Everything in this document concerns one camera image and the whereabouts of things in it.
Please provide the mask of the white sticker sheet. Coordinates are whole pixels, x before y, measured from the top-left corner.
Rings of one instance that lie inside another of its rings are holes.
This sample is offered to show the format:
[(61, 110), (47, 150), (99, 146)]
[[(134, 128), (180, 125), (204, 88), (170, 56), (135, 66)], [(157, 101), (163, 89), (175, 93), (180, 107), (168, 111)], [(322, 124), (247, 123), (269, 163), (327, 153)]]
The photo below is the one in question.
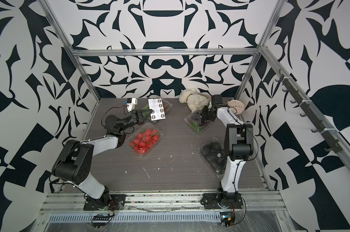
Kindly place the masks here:
[(151, 113), (150, 113), (151, 121), (166, 119), (164, 103), (161, 98), (149, 99), (148, 106), (149, 106), (149, 109), (151, 110)]

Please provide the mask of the strawberry clamshell box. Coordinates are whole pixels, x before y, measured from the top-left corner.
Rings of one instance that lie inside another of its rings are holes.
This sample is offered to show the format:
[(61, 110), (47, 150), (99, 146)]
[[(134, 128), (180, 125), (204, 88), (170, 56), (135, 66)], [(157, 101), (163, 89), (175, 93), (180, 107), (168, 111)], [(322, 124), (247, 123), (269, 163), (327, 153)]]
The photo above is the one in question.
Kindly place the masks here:
[(139, 156), (147, 154), (162, 138), (162, 132), (146, 123), (127, 139), (129, 147)]

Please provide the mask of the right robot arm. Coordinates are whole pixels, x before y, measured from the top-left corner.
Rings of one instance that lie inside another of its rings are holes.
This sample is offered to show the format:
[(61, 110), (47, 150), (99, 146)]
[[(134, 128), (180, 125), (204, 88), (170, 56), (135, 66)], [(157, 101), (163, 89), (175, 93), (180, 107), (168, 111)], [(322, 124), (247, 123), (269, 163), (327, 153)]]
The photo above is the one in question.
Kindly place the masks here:
[(227, 156), (226, 170), (217, 190), (218, 201), (239, 201), (238, 184), (242, 169), (248, 158), (254, 153), (253, 127), (250, 123), (242, 122), (232, 107), (223, 102), (221, 95), (211, 96), (208, 106), (201, 115), (215, 121), (219, 119), (226, 127), (224, 152)]

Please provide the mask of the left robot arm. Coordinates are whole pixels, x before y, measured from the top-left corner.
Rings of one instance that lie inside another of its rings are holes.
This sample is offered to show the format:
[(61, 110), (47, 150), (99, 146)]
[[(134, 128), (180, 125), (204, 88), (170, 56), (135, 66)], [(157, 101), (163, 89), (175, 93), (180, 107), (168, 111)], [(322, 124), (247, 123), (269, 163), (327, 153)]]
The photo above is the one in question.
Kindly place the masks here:
[(118, 148), (126, 139), (125, 130), (144, 124), (152, 110), (132, 110), (125, 118), (115, 115), (105, 118), (106, 135), (87, 141), (69, 140), (52, 167), (52, 175), (82, 191), (88, 202), (98, 208), (111, 202), (109, 189), (90, 172), (92, 158), (105, 151)]

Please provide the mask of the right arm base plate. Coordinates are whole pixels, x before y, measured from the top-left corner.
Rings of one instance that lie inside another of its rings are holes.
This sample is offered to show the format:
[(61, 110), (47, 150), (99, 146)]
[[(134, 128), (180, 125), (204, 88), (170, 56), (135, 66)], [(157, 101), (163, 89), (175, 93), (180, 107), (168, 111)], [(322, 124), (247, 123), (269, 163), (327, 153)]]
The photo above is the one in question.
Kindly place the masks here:
[(242, 197), (238, 192), (204, 193), (200, 204), (205, 209), (242, 209)]

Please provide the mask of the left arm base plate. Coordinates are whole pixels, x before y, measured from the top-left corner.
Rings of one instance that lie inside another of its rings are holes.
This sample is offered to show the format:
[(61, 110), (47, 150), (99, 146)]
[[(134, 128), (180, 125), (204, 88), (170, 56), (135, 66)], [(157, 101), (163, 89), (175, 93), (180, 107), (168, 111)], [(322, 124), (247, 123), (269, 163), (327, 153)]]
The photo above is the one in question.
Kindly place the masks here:
[(108, 203), (105, 205), (101, 200), (93, 199), (87, 195), (85, 197), (84, 211), (97, 211), (97, 210), (121, 210), (125, 206), (126, 195), (125, 194), (110, 194)]

